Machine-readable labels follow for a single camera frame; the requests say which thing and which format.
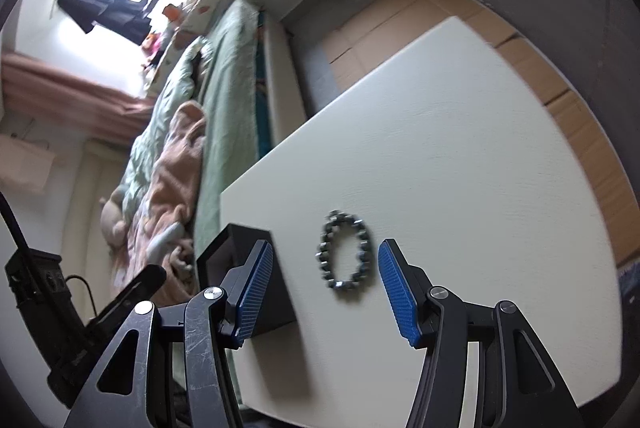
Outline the green sheet bed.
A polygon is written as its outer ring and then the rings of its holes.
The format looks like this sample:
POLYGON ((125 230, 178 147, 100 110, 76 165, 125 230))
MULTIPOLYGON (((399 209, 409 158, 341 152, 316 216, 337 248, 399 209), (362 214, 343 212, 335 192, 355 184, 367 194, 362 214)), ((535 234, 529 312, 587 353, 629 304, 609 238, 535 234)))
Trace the green sheet bed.
POLYGON ((194 102, 206 117, 200 191, 190 232, 195 262, 222 229, 222 192, 271 151, 262 12, 235 0, 207 36, 194 102))

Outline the black square jewelry box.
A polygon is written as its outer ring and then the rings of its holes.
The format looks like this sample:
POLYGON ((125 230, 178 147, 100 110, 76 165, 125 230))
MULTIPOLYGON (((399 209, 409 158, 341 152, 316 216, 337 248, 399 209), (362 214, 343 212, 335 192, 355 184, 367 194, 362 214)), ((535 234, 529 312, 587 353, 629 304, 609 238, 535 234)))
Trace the black square jewelry box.
POLYGON ((224 289, 220 333, 229 347, 296 321, 270 232, 228 224, 196 261, 203 288, 224 289))

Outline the light green floral quilt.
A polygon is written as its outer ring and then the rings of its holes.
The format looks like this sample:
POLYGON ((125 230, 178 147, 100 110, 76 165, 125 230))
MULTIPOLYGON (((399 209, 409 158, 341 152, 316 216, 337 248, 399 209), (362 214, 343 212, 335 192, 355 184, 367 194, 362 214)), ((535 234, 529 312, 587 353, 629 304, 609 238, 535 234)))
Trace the light green floral quilt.
POLYGON ((208 40, 200 36, 182 53, 155 99, 148 125, 131 146, 126 170, 119 183, 125 191, 122 214, 127 223, 132 221, 150 187, 153 168, 163 151, 171 119, 184 102, 194 99, 198 91, 198 67, 207 49, 208 40))

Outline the pink curtain left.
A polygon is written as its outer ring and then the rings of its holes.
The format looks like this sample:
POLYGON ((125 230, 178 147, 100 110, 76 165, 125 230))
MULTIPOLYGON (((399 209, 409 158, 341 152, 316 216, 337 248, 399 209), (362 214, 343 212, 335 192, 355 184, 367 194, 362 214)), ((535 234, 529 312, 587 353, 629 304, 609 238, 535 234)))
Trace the pink curtain left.
POLYGON ((1 84, 9 109, 120 146, 144 130, 155 104, 15 53, 1 55, 1 84))

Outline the cardboard floor sheets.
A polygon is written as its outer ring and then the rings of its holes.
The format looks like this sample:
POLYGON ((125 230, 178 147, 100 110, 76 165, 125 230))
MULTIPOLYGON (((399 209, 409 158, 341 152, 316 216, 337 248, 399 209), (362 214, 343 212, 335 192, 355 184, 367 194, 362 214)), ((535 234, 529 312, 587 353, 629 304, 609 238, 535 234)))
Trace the cardboard floor sheets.
POLYGON ((341 91, 456 16, 492 46, 547 108, 592 188, 618 266, 639 255, 639 205, 627 174, 587 104, 524 36, 474 0, 375 0, 331 31, 324 53, 341 91))

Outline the beige plush toy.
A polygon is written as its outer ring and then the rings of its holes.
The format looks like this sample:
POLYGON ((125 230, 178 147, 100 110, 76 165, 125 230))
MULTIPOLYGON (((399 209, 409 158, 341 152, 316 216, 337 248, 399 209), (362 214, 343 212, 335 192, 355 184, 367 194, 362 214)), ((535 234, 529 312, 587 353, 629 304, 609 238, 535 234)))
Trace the beige plush toy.
POLYGON ((128 224, 122 213, 126 187, 118 185, 111 196, 100 199, 101 215, 100 228, 102 235, 112 249, 116 250, 125 245, 128 233, 128 224))

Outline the pink fleece blanket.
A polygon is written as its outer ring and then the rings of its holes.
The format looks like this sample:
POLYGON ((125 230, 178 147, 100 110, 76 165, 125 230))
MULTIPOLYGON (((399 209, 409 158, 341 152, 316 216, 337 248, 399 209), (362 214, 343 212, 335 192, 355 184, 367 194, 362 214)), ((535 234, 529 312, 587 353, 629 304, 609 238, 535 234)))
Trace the pink fleece blanket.
POLYGON ((172 117, 151 184, 132 217, 124 247, 116 255, 113 291, 120 292, 143 269, 158 265, 166 281, 154 293, 159 307, 188 301, 196 294, 194 241, 190 232, 204 151, 206 117, 194 100, 172 117))

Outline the dark hanging clothes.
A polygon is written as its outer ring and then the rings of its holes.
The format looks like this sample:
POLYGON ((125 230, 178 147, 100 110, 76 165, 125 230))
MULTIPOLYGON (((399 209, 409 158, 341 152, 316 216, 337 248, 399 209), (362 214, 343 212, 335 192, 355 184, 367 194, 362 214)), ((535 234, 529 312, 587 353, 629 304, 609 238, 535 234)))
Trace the dark hanging clothes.
POLYGON ((88 34, 95 26, 141 45, 151 30, 151 18, 142 2, 131 0, 56 0, 60 10, 88 34))

